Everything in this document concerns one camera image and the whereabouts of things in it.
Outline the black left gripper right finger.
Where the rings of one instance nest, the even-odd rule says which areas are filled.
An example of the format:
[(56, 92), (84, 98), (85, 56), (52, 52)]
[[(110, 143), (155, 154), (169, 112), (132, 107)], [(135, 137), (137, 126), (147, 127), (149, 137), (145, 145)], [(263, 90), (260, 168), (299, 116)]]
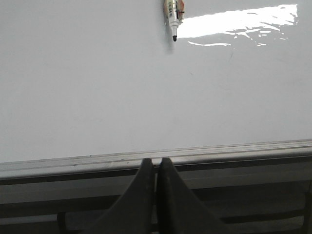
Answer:
[(232, 234), (186, 186), (169, 158), (157, 173), (157, 219), (161, 234)]

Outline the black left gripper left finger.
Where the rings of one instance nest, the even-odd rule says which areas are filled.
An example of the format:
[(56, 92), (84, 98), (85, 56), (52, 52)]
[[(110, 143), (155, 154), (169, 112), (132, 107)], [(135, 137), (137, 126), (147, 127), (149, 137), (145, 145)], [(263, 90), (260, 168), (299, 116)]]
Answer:
[(141, 166), (124, 194), (84, 234), (149, 234), (154, 205), (155, 172), (152, 161)]

